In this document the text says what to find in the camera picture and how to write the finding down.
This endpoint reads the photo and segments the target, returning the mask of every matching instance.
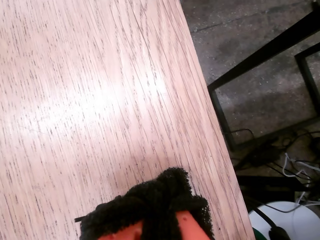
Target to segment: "cable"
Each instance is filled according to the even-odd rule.
[[[284,159],[284,165],[283,165],[283,168],[282,168],[282,173],[283,173],[284,175],[286,175],[286,176],[289,177],[289,178],[291,178],[291,177],[296,177],[297,175],[299,175],[299,174],[301,174],[301,173],[304,173],[304,175],[307,175],[307,173],[306,173],[306,171],[305,171],[304,169],[301,169],[300,171],[298,171],[298,172],[297,172],[296,174],[294,174],[294,175],[287,175],[287,174],[285,173],[285,168],[286,168],[286,165],[287,165],[287,161],[289,160],[290,162],[293,162],[294,160],[292,160],[292,159],[289,157],[288,153],[285,153],[284,155],[285,155],[285,159]],[[311,182],[311,178],[308,176],[308,184],[306,185],[307,188],[309,187],[310,182]],[[304,197],[305,194],[306,194],[306,191],[303,191],[302,194],[301,194],[301,196],[296,200],[296,203],[297,203],[297,204],[300,203],[301,199]]]
[[[308,188],[309,186],[310,186],[310,179],[308,180],[308,184],[306,185],[306,187]],[[303,198],[303,196],[306,194],[306,191],[303,191],[302,192],[302,194],[301,194],[301,196],[298,198],[298,200],[296,201],[296,203],[297,204],[299,204],[300,203],[300,201],[301,201],[301,199]]]
[[[248,197],[248,196],[243,196],[243,197],[244,197],[244,198],[247,198],[247,199],[250,199],[251,201],[254,201],[254,202],[256,202],[256,203],[258,203],[258,204],[260,204],[260,205],[264,205],[264,206],[266,206],[266,207],[268,207],[268,208],[271,208],[271,209],[273,209],[273,210],[276,210],[276,211],[278,211],[278,212],[280,212],[280,213],[284,213],[284,214],[291,213],[291,212],[293,212],[294,210],[296,210],[296,209],[300,208],[301,206],[303,206],[303,205],[299,204],[298,206],[294,207],[293,209],[291,209],[291,210],[289,210],[289,211],[282,211],[282,210],[277,209],[277,208],[275,208],[275,207],[273,207],[273,206],[270,206],[270,205],[268,205],[268,204],[265,204],[265,203],[263,203],[263,202],[260,202],[260,201],[258,201],[258,200],[255,200],[255,199],[253,199],[253,198],[251,198],[251,197]]]
[[[248,131],[248,132],[250,132],[252,138],[255,139],[254,133],[253,133],[249,128],[241,128],[241,129],[238,129],[238,130],[230,131],[230,133],[233,134],[233,133],[237,133],[237,132],[241,132],[241,131]]]
[[[282,166],[280,166],[280,165],[277,164],[276,162],[273,162],[273,164],[282,169]],[[304,176],[306,176],[306,177],[308,177],[308,178],[304,178],[304,177],[298,176],[298,175],[296,175],[294,172],[292,172],[292,171],[290,171],[290,170],[288,170],[288,169],[286,169],[286,171],[287,171],[288,173],[291,173],[291,174],[295,175],[297,178],[300,178],[300,179],[303,179],[303,180],[308,180],[308,178],[313,179],[312,177],[310,177],[310,176],[307,175],[307,174],[304,174],[303,172],[302,172],[301,174],[304,175]]]
[[[287,166],[287,161],[288,161],[288,159],[290,160],[290,157],[288,156],[288,153],[285,153],[284,165],[283,165],[283,167],[282,167],[282,173],[283,173],[283,175],[285,175],[285,176],[288,177],[288,178],[292,178],[292,177],[296,177],[297,175],[301,174],[301,173],[304,171],[304,170],[302,169],[302,170],[298,171],[297,173],[295,173],[295,174],[293,174],[293,175],[287,175],[287,174],[285,173],[285,170],[286,170],[286,166]]]
[[[310,132],[308,131],[306,133],[296,136],[291,142],[289,142],[287,145],[284,146],[284,150],[287,151],[288,148],[290,148],[295,143],[295,141],[297,141],[299,138],[303,136],[309,135],[312,138],[312,134],[320,134],[320,131],[310,131]]]
[[[307,167],[307,168],[310,168],[310,169],[313,169],[313,170],[316,170],[316,171],[319,171],[320,172],[320,168],[318,168],[318,167],[315,167],[315,166],[310,166],[309,164],[306,164],[306,163],[304,163],[304,162],[301,162],[301,161],[296,161],[296,163],[298,163],[298,164],[300,164],[300,165],[303,165],[303,166],[305,166],[305,167]]]
[[[306,202],[308,202],[308,203],[313,203],[313,204],[320,204],[320,201],[310,201],[310,200],[306,200]]]
[[[309,206],[313,206],[313,205],[320,205],[320,203],[311,203],[311,204],[307,204],[307,205],[303,205],[303,206],[309,207]]]
[[[277,164],[276,162],[272,162],[272,163],[282,169],[282,166],[280,166],[280,165]],[[272,167],[272,166],[270,166],[270,165],[266,165],[266,166],[269,167],[269,168],[271,168],[271,169],[273,169],[273,170],[275,170],[277,173],[281,174],[282,176],[285,176],[282,172],[278,171],[278,170],[275,169],[274,167]],[[294,172],[292,172],[292,171],[290,171],[290,170],[288,170],[288,169],[286,169],[286,171],[287,171],[288,173],[293,174],[293,175],[295,174]],[[303,179],[303,180],[309,180],[308,178],[304,178],[304,177],[301,177],[301,176],[298,176],[298,175],[296,175],[296,177],[299,178],[299,179]]]
[[[274,221],[272,221],[267,215],[265,215],[259,208],[255,206],[251,206],[251,207],[253,211],[255,211],[260,217],[263,218],[263,220],[265,220],[270,225],[271,228],[277,227]]]
[[[282,175],[282,176],[284,176],[284,177],[286,176],[286,175],[284,175],[282,172],[278,171],[277,169],[275,169],[274,167],[272,167],[272,166],[270,166],[270,165],[268,165],[268,164],[265,164],[265,166],[267,166],[268,168],[276,171],[277,173],[279,173],[280,175]]]

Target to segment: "floor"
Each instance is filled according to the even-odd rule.
[[[207,85],[312,11],[309,0],[184,0],[182,8]],[[320,32],[218,89],[231,130],[248,128],[260,137],[316,115],[294,55],[318,42]],[[320,52],[307,61],[319,86]],[[307,129],[319,130],[320,124]],[[237,143],[252,138],[247,132],[234,137]],[[314,159],[308,141],[302,137],[289,155]],[[230,155],[241,158],[247,152]],[[283,162],[284,155],[278,163]],[[278,176],[266,167],[243,174]]]

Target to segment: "wood grain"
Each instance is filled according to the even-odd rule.
[[[217,240],[254,239],[178,0],[2,0],[0,76],[1,240],[75,240],[173,166]]]

